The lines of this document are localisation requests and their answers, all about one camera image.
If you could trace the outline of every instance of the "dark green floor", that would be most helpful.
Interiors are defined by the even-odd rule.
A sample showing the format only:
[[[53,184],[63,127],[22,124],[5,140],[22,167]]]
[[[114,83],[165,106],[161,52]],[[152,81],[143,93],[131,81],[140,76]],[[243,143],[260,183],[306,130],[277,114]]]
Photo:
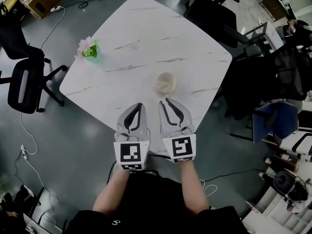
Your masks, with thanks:
[[[75,1],[61,0],[59,4],[64,6]],[[53,68],[62,64],[70,67],[80,39],[92,36],[125,1],[97,0],[90,2],[85,11],[78,9],[78,5],[67,8],[64,19],[43,47],[46,56],[52,60]],[[156,1],[183,14],[187,0]],[[22,25],[27,42],[40,47],[61,16],[62,12],[55,12],[38,20],[29,15]],[[0,52],[2,77],[11,76],[15,63],[3,51]],[[63,76],[57,75],[53,83],[54,92],[59,97],[62,97],[59,85]],[[13,161],[19,155],[22,144],[31,152],[35,151],[35,146],[20,124],[19,112],[7,104],[8,88],[8,84],[0,86],[0,174],[6,189],[14,191],[20,182],[13,176]],[[114,131],[68,99],[64,100],[63,108],[50,99],[45,113],[23,114],[24,125],[39,146],[38,154],[29,157],[29,161],[40,172],[46,187],[59,199],[55,210],[60,226],[78,210],[91,209],[96,196],[105,186],[109,169],[115,160]],[[225,111],[225,102],[220,98],[211,105],[197,130],[195,165],[202,179],[263,169],[263,157],[270,153],[264,143],[254,145],[250,141],[229,136],[230,132],[250,132],[245,129],[246,121],[224,118]],[[159,158],[149,158],[149,164],[157,167],[163,176],[180,180],[178,166]],[[41,184],[36,173],[23,159],[17,162],[17,167],[24,183],[38,193]],[[245,200],[252,201],[258,197],[264,187],[257,172],[223,177],[210,183],[218,186],[218,191],[210,196],[211,205],[216,208],[233,205],[240,215],[248,208]]]

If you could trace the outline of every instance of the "flower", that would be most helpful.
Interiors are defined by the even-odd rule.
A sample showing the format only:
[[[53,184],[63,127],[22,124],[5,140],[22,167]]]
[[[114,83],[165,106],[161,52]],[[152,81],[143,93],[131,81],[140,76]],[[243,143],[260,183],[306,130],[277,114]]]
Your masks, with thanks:
[[[87,37],[86,40],[80,40],[79,48],[77,49],[77,51],[85,52],[93,45],[94,43],[92,42],[91,37]]]
[[[77,55],[75,55],[75,59],[78,61],[83,61],[83,56],[81,52],[77,51]]]

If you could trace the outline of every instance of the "white marble table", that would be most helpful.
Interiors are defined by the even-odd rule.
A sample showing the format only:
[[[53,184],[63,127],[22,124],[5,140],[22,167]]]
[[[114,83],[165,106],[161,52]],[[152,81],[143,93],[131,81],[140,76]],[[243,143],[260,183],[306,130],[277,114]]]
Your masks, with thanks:
[[[92,39],[99,40],[103,60],[75,60],[60,91],[114,130],[120,114],[142,102],[154,152],[165,150],[159,133],[161,98],[155,92],[158,76],[175,76],[172,99],[189,109],[197,128],[232,60],[209,35],[153,0],[127,0]]]

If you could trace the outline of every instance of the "chair base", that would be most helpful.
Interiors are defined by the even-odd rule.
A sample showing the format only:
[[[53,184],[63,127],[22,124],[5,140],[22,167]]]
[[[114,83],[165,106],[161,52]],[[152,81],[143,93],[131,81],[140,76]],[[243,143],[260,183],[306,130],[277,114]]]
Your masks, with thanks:
[[[49,59],[45,59],[44,62],[46,63],[50,63],[51,61]],[[52,93],[52,91],[47,87],[46,83],[48,80],[52,80],[53,79],[53,76],[55,76],[59,71],[63,71],[65,72],[68,68],[65,66],[65,65],[62,65],[60,67],[58,67],[56,70],[52,71],[50,74],[48,74],[47,76],[45,76],[43,78],[43,83],[42,83],[42,86],[39,87],[39,94],[38,94],[38,100],[37,100],[37,107],[36,107],[36,112],[38,113],[43,113],[45,112],[45,109],[44,108],[40,108],[39,107],[39,104],[40,104],[40,97],[41,97],[41,93],[42,93],[42,90],[44,90],[45,92],[47,92],[47,94],[49,96],[52,97],[52,99],[54,99],[58,105],[60,107],[63,107],[65,102],[63,100],[60,100],[56,97],[55,94]]]

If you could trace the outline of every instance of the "floor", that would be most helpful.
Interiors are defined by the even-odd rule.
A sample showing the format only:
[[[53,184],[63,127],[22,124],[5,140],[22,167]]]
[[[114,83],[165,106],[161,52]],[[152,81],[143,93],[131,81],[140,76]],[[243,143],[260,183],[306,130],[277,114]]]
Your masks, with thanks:
[[[59,4],[65,6],[75,1],[80,0],[61,0]],[[43,47],[46,56],[52,60],[53,69],[62,64],[70,67],[80,39],[91,36],[125,1],[96,0],[85,9],[78,9],[78,5],[67,8],[64,19]],[[156,1],[183,14],[187,0]],[[247,1],[242,0],[238,7],[231,7],[237,13],[238,28],[245,26],[244,21],[248,22],[248,29],[257,25],[258,18],[248,18],[251,13],[246,10],[254,15],[259,13],[263,21],[268,16],[254,5],[256,0]],[[230,1],[226,1],[226,4],[231,6]],[[51,13],[42,20],[28,16],[22,25],[27,42],[40,47],[61,16],[62,12]],[[229,51],[233,56],[239,54],[235,53],[237,50]],[[2,77],[11,75],[15,63],[0,51]],[[61,98],[59,85],[64,75],[57,75],[51,84],[53,91]],[[9,85],[4,84],[0,89],[0,182],[5,185],[6,191],[14,194],[20,186],[19,180],[14,177],[16,170],[13,164],[20,153],[20,146],[23,144],[30,152],[36,148],[21,126],[19,112],[7,104],[8,88]],[[65,106],[62,108],[48,100],[45,113],[22,114],[26,129],[36,138],[39,147],[39,152],[29,157],[29,162],[39,171],[45,186],[58,197],[58,202],[52,203],[59,226],[77,211],[92,208],[97,195],[105,187],[108,172],[115,160],[114,131],[68,99],[64,100]],[[231,137],[230,132],[248,135],[250,130],[245,128],[247,120],[238,122],[227,119],[224,117],[225,111],[225,102],[220,98],[211,105],[197,130],[195,166],[202,179],[263,169],[263,158],[272,155],[264,143],[254,145],[250,141]],[[148,165],[157,168],[162,176],[180,181],[178,167],[174,164],[151,157]],[[17,167],[19,177],[37,194],[41,184],[35,171],[22,158],[17,161]],[[211,205],[216,208],[233,205],[239,215],[248,209],[245,200],[253,201],[261,196],[265,185],[257,172],[221,177],[211,183],[218,186],[218,191],[209,197]],[[43,221],[42,224],[49,231],[58,233],[51,223]]]

